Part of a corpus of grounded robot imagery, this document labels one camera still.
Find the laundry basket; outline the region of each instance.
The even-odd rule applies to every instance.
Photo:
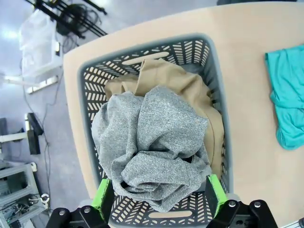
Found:
[[[201,65],[201,77],[210,88],[213,106],[221,113],[224,123],[225,140],[220,182],[225,192],[232,192],[232,157],[224,87],[214,44],[203,34],[190,34],[137,45],[90,60],[79,69],[77,79],[82,117],[97,186],[101,179],[107,176],[99,163],[91,135],[91,124],[95,114],[106,102],[104,86],[109,80],[121,75],[128,73],[138,75],[141,62],[145,58],[162,58],[177,65],[191,63]],[[176,211],[182,211],[183,213],[180,213],[182,217],[177,217]],[[204,192],[195,192],[177,203],[168,215],[170,218],[158,218],[158,214],[153,212],[156,211],[145,201],[116,196],[109,223],[114,227],[204,227],[212,220]]]

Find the teal cloth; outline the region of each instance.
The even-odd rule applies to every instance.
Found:
[[[287,150],[304,145],[304,45],[265,54],[278,119],[277,140]]]

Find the tan fabric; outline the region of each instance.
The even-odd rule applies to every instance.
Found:
[[[145,96],[158,85],[180,95],[202,117],[209,119],[204,143],[208,152],[212,172],[219,178],[221,175],[221,151],[224,127],[220,113],[212,107],[208,96],[209,88],[197,74],[186,72],[182,67],[164,60],[145,60],[142,63],[139,77],[128,74],[109,81],[105,86],[107,99],[113,94],[131,91],[137,96]]]

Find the gray cloth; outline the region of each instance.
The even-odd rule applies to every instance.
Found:
[[[117,194],[166,212],[211,174],[207,124],[180,96],[157,86],[145,97],[113,95],[96,114],[92,136]]]

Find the table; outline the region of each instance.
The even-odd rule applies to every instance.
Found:
[[[228,105],[234,192],[244,203],[265,200],[278,225],[304,216],[304,147],[284,150],[264,54],[304,43],[304,4],[260,2],[187,11],[148,21],[80,46],[64,56],[69,115],[89,195],[96,192],[87,156],[76,75],[90,59],[153,40],[194,32],[213,39]]]

